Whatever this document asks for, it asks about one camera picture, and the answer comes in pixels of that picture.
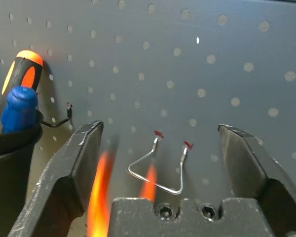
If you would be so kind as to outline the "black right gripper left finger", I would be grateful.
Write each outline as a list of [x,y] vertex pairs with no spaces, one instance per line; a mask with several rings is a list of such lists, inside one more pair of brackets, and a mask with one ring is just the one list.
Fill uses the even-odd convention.
[[87,210],[104,123],[77,129],[47,163],[10,237],[65,237]]

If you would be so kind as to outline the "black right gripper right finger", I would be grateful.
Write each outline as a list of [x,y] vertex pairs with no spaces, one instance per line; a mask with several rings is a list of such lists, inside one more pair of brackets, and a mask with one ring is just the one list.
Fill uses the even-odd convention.
[[296,234],[296,186],[258,138],[220,124],[223,162],[239,198],[255,199],[277,237]]

